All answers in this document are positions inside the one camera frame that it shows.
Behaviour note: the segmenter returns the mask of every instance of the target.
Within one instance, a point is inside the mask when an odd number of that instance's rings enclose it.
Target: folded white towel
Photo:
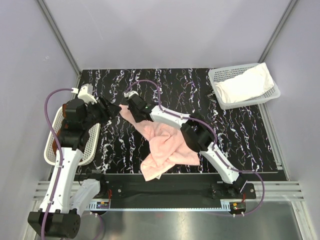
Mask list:
[[[234,78],[214,84],[222,101],[226,104],[261,96],[275,85],[266,63],[252,67]]]

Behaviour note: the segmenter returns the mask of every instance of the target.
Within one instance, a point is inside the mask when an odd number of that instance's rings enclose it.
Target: gray wall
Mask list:
[[[320,2],[301,0],[266,63],[281,90],[267,104],[290,178],[298,180],[320,236]]]
[[[76,75],[35,0],[0,1],[0,32],[0,233],[19,240],[36,185],[48,176],[45,98],[74,87]],[[53,97],[51,119],[70,96]]]
[[[257,62],[289,0],[45,0],[82,69]]]

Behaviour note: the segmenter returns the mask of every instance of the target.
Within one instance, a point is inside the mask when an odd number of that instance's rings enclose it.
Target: white basket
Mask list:
[[[52,127],[55,133],[57,133],[61,128],[63,119],[64,117],[62,113],[62,107],[60,107],[52,123]],[[99,131],[100,131],[100,123],[97,123],[96,125],[94,125],[92,128],[89,129],[90,137],[88,142],[85,145],[83,158],[82,158],[82,161],[79,163],[79,166],[88,165],[94,160],[96,150],[97,150]],[[54,142],[54,136],[50,131],[49,137],[46,141],[46,145],[44,149],[44,159],[50,165],[55,165],[56,163],[56,155],[54,154],[54,150],[52,148],[53,142]]]
[[[238,65],[238,66],[228,66],[228,67],[212,69],[209,71],[208,73],[209,79],[221,109],[227,110],[227,109],[246,107],[246,106],[256,105],[256,104],[264,104],[271,99],[276,99],[280,97],[280,91],[278,89],[278,86],[276,85],[276,83],[274,83],[273,88],[271,88],[269,91],[267,91],[265,94],[261,96],[253,97],[246,101],[240,101],[235,103],[224,103],[222,101],[221,96],[219,95],[216,85],[214,83],[232,79],[235,76],[243,74],[246,70],[257,66],[258,64],[259,63],[251,63],[251,64]]]

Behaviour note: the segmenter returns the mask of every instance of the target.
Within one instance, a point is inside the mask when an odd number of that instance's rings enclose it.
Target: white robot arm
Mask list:
[[[42,224],[45,223],[45,236],[73,239],[79,231],[80,217],[86,206],[95,196],[102,197],[107,193],[105,176],[93,173],[71,196],[76,170],[90,137],[89,129],[97,123],[114,119],[121,110],[121,107],[103,97],[96,100],[92,96],[92,89],[89,84],[83,85],[77,98],[62,106],[64,120],[58,135],[62,164],[57,150],[46,195],[38,212],[30,212],[28,216],[28,223],[40,236]]]
[[[237,194],[242,192],[247,181],[243,179],[241,173],[232,170],[236,170],[236,168],[218,148],[214,141],[214,136],[207,127],[191,120],[198,119],[203,122],[200,114],[183,114],[164,109],[159,105],[149,104],[136,91],[125,94],[125,97],[127,98],[128,109],[137,123],[149,120],[180,129],[187,146],[203,155],[217,170],[225,184],[230,185]]]

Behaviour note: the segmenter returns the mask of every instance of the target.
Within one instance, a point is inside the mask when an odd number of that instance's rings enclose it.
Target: pink cloth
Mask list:
[[[140,166],[146,181],[156,178],[176,164],[200,164],[197,153],[187,146],[179,129],[147,120],[136,123],[128,106],[120,107],[121,116],[149,141],[150,154]]]

